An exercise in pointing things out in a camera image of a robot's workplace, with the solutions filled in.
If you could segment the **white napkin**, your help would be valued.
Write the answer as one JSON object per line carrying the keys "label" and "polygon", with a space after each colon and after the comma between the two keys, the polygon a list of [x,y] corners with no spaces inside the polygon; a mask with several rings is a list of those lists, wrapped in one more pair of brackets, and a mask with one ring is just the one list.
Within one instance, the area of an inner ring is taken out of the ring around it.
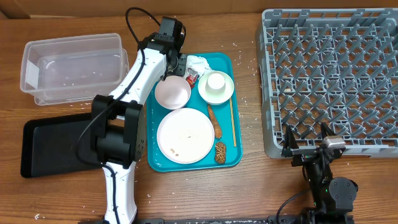
{"label": "white napkin", "polygon": [[210,71],[212,71],[212,68],[206,58],[195,55],[187,56],[184,78],[188,78],[189,76],[201,78]]}

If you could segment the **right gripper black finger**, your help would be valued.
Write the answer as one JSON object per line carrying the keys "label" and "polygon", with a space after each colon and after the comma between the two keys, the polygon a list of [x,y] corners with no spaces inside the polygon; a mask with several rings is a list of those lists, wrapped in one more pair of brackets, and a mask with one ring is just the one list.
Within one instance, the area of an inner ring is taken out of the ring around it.
{"label": "right gripper black finger", "polygon": [[286,125],[286,130],[285,130],[285,135],[284,135],[284,145],[283,145],[283,150],[291,150],[291,149],[298,149],[299,146],[296,142],[296,139],[294,137],[294,133],[292,131],[292,128],[290,125]]}
{"label": "right gripper black finger", "polygon": [[320,129],[321,129],[321,136],[323,138],[328,136],[336,136],[336,134],[329,128],[329,126],[325,122],[322,122],[320,124]]}

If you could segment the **large white plate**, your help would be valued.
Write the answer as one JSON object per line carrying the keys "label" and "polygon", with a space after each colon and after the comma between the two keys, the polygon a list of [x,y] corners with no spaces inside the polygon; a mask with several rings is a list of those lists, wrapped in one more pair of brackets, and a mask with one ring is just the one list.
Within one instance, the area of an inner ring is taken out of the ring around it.
{"label": "large white plate", "polygon": [[202,160],[215,143],[210,119],[193,108],[181,108],[167,114],[157,128],[157,144],[162,154],[178,164]]}

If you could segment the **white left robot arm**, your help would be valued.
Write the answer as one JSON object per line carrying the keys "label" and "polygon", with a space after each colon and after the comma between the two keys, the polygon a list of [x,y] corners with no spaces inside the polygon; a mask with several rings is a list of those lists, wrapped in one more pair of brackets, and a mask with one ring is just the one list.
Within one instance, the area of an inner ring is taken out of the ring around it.
{"label": "white left robot arm", "polygon": [[159,31],[138,43],[134,65],[108,96],[95,96],[91,107],[90,147],[106,180],[103,223],[134,223],[134,169],[146,140],[143,107],[152,87],[178,67],[186,28],[163,17]]}

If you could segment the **red snack wrapper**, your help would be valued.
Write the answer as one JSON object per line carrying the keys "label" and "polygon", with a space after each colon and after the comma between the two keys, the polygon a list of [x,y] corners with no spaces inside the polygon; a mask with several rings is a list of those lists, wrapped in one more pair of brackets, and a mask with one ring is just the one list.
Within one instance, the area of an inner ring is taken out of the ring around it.
{"label": "red snack wrapper", "polygon": [[194,88],[198,76],[199,76],[198,72],[192,68],[188,68],[187,71],[185,72],[184,78],[190,85],[191,89]]}

